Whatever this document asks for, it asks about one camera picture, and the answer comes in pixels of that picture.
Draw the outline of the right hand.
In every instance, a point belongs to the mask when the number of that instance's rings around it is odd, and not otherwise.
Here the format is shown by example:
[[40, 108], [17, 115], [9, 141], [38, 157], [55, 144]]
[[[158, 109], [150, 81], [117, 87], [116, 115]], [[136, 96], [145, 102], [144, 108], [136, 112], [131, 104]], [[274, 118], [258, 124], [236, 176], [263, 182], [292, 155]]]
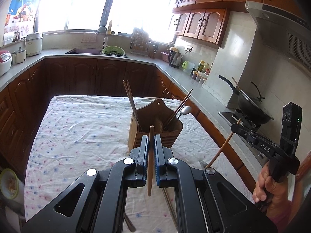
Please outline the right hand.
[[290, 208], [288, 200], [288, 179], [285, 177], [282, 182], [274, 181], [269, 172], [269, 162], [261, 169], [253, 190], [252, 198], [255, 203], [266, 201], [268, 194], [272, 195], [272, 201], [267, 208], [267, 217], [275, 219]]

